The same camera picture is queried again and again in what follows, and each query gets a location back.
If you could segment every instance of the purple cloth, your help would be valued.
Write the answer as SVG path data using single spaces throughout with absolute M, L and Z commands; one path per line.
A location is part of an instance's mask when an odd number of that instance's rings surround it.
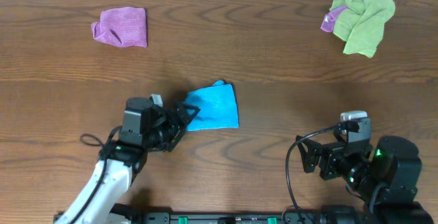
M 324 20 L 322 21 L 321 29 L 325 32 L 332 32 L 335 28 L 337 17 L 347 8 L 347 5 L 341 5 L 340 7 L 337 7 L 326 14 Z
M 91 24 L 93 38 L 116 47 L 147 47 L 146 10 L 114 8 L 101 13 L 101 21 Z

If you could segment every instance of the folded cloth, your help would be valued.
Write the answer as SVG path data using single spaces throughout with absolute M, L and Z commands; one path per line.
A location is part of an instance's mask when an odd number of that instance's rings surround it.
M 116 47 L 147 47 L 146 10 L 114 8 L 101 13 L 101 21 L 91 24 L 93 38 Z
M 347 5 L 341 5 L 338 8 L 331 10 L 322 21 L 321 29 L 325 32 L 332 32 L 335 27 L 335 22 L 339 14 L 347 8 Z
M 334 0 L 330 11 L 341 5 L 348 8 L 337 17 L 333 33 L 347 42 L 344 53 L 361 53 L 371 58 L 396 4 L 392 0 Z
M 184 103 L 201 109 L 188 125 L 188 131 L 239 127 L 233 87 L 222 80 L 212 87 L 189 92 Z

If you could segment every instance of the blue cloth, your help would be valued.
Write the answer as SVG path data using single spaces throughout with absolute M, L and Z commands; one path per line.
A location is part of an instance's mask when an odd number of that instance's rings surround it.
M 201 109 L 188 125 L 188 131 L 239 127 L 233 87 L 222 80 L 211 87 L 189 92 L 184 103 Z

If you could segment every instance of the wood grain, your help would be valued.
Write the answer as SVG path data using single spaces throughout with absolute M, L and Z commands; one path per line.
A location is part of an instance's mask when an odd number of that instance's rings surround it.
M 166 102 L 225 79 L 239 129 L 191 132 L 172 153 L 150 155 L 120 202 L 149 210 L 280 212 L 290 204 L 285 151 L 296 134 L 367 110 L 373 140 L 404 136 L 420 148 L 417 200 L 438 210 L 438 0 L 394 0 L 376 55 L 344 55 L 321 32 L 332 0 L 0 0 L 0 223 L 49 223 L 87 182 L 125 100 Z M 149 13 L 149 47 L 119 49 L 90 31 L 102 10 Z M 332 142 L 330 136 L 317 140 Z M 323 182 L 293 155 L 303 208 L 359 201 L 342 179 Z

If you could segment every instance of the green towel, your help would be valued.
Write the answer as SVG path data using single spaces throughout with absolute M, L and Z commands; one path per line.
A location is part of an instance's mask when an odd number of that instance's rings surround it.
M 334 0 L 330 11 L 341 5 L 348 8 L 337 17 L 333 33 L 347 42 L 344 53 L 361 53 L 371 58 L 396 4 L 392 0 Z

